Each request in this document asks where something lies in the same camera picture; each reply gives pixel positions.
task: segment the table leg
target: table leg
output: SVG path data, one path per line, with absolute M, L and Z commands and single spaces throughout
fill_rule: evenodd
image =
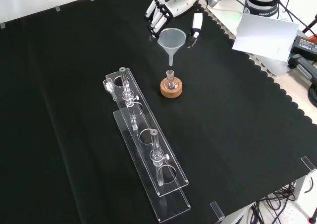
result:
M 299 198 L 299 196 L 304 193 L 306 190 L 303 189 L 303 185 L 305 182 L 309 182 L 310 178 L 311 178 L 311 173 L 299 178 L 296 181 L 295 184 L 295 188 L 294 188 L 294 196 L 295 196 L 295 200 L 297 200 Z

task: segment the robotic hand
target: robotic hand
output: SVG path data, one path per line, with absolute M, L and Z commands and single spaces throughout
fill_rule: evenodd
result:
M 153 0 L 145 13 L 145 19 L 150 23 L 150 40 L 157 40 L 171 19 L 186 13 L 192 7 L 195 7 L 193 24 L 186 38 L 187 47 L 192 47 L 197 41 L 203 23 L 203 12 L 198 5 L 198 0 Z

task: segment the acrylic test tube rack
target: acrylic test tube rack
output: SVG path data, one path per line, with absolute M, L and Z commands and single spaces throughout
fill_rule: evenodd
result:
M 158 221 L 189 210 L 181 189 L 188 179 L 131 71 L 122 67 L 107 75 L 104 87 L 118 104 L 114 118 Z

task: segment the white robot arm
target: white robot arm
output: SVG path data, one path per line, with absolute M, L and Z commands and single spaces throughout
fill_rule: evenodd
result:
M 213 7 L 217 0 L 206 0 Z M 246 0 L 245 13 L 273 17 L 277 13 L 279 0 Z M 145 13 L 145 19 L 149 21 L 148 30 L 150 40 L 157 40 L 160 32 L 166 25 L 192 7 L 196 7 L 191 32 L 187 34 L 186 45 L 192 47 L 201 33 L 203 24 L 203 12 L 198 5 L 198 0 L 153 0 Z

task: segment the black tablecloth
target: black tablecloth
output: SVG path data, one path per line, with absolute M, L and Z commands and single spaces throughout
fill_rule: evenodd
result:
M 192 208 L 170 223 L 212 223 L 211 202 L 228 215 L 308 173 L 301 157 L 317 164 L 316 126 L 210 17 L 174 56 L 182 95 L 163 97 L 151 1 L 80 0 L 0 31 L 2 223 L 157 222 L 102 85 L 122 66 L 189 179 Z M 192 16 L 169 27 L 188 33 Z

